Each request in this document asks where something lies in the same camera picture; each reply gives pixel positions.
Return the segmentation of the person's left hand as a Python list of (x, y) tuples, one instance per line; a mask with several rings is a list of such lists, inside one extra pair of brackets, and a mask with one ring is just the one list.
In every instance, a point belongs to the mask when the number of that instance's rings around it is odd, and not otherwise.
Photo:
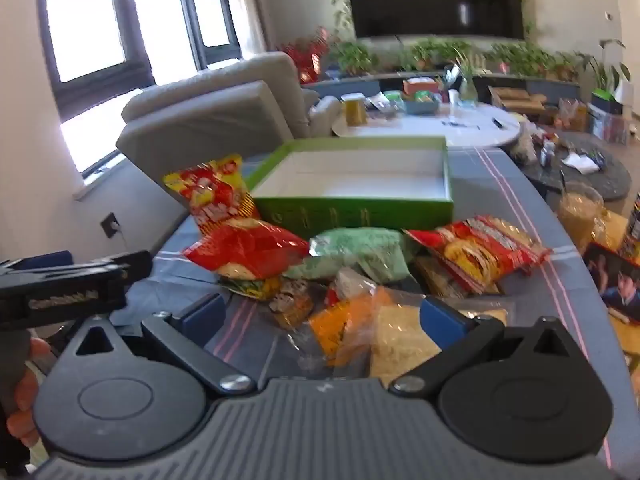
[(14, 401), (16, 411), (6, 419), (6, 428), (9, 434), (20, 440), (26, 448), (33, 448), (40, 437), (34, 422), (32, 407), (34, 406), (39, 384), (35, 373), (23, 365), (23, 376), (14, 388)]

